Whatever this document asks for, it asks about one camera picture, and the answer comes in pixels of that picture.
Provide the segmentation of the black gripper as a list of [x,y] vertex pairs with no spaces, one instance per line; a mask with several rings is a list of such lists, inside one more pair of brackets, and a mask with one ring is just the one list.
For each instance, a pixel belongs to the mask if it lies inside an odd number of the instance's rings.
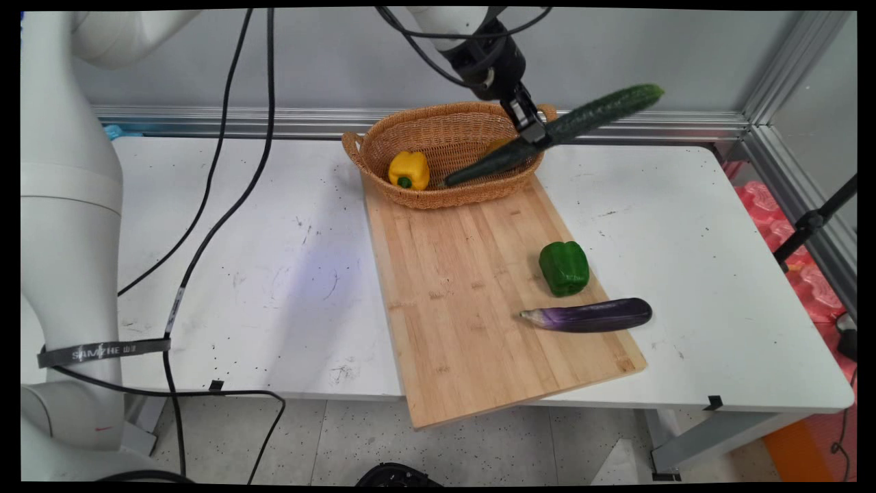
[[539,116],[530,93],[522,82],[526,60],[516,42],[498,19],[482,23],[478,35],[467,38],[448,50],[451,67],[472,92],[483,101],[500,101],[517,134],[533,146],[548,146],[551,137]]

